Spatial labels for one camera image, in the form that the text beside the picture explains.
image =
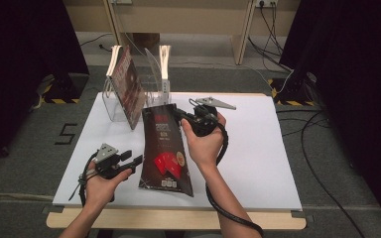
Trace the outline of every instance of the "white power outlet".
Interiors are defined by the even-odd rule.
[[[278,0],[257,0],[256,7],[260,7],[261,1],[264,2],[264,8],[272,8],[274,7],[274,4],[275,4],[275,7],[277,7],[277,4],[278,4]]]

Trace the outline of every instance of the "gray floor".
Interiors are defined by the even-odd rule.
[[[78,33],[83,44],[101,33]],[[265,38],[253,38],[263,46]],[[61,230],[46,225],[47,212],[58,189],[69,157],[80,135],[95,95],[102,88],[110,53],[99,48],[113,45],[111,36],[82,46],[90,78],[78,104],[43,104],[33,111],[9,145],[10,155],[0,158],[0,238],[57,237]],[[228,37],[197,35],[162,35],[161,44],[172,45],[170,76],[173,91],[263,92],[270,95],[265,79],[285,74],[257,55],[250,45],[246,48],[243,65],[234,64]],[[141,72],[149,73],[145,58],[134,51],[134,60]],[[319,106],[295,107],[277,105],[277,111],[319,110]],[[304,132],[301,129],[314,112],[278,113],[289,163],[296,181],[308,226],[300,231],[266,231],[266,237],[360,237],[353,224],[337,206],[335,200],[353,219],[365,237],[381,237],[381,208],[361,176],[351,168],[331,123],[326,115],[315,118],[316,124]],[[67,145],[60,132],[73,134]],[[308,157],[303,154],[306,149]],[[334,197],[330,198],[312,169]],[[90,237],[97,231],[92,230]],[[113,237],[163,237],[157,231],[115,231]],[[187,237],[218,237],[218,234],[193,233]]]

